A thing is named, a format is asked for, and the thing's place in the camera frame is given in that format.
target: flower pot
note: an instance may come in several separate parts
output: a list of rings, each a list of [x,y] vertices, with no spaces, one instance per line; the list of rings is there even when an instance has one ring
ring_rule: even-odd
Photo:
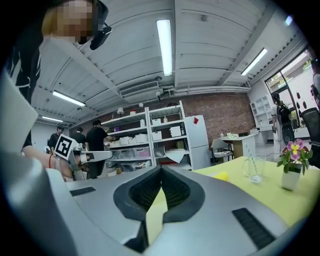
[[[282,187],[293,191],[300,178],[302,164],[295,163],[294,167],[291,168],[288,173],[283,172],[282,174]]]

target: door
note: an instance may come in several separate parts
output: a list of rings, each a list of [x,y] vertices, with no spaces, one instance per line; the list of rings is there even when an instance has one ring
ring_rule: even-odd
[[[211,166],[211,152],[209,151],[208,145],[191,148],[191,155],[193,160],[193,170]]]
[[[208,135],[203,115],[194,115],[185,118],[185,127],[189,137],[189,148],[208,146]]]

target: window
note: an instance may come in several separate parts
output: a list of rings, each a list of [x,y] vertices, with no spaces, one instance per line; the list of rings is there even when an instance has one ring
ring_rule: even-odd
[[[317,107],[310,92],[314,76],[311,60],[311,54],[306,49],[265,81],[271,94],[279,93],[280,99],[287,103],[291,110],[296,111],[298,124],[301,121],[298,117],[300,113]]]

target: purple flower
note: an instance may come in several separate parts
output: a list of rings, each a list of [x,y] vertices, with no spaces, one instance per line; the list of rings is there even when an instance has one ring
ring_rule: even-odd
[[[291,151],[291,159],[298,160],[300,158],[300,151],[304,148],[304,143],[298,138],[295,142],[289,141],[286,147],[287,150]]]

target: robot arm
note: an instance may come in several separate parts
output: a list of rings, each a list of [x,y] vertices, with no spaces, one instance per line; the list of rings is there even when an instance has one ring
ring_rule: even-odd
[[[58,139],[54,153],[67,160],[73,180],[84,179],[83,173],[76,163],[75,155],[80,155],[82,164],[110,159],[113,155],[111,151],[84,151],[81,143],[77,143],[73,138],[63,134],[61,134]]]

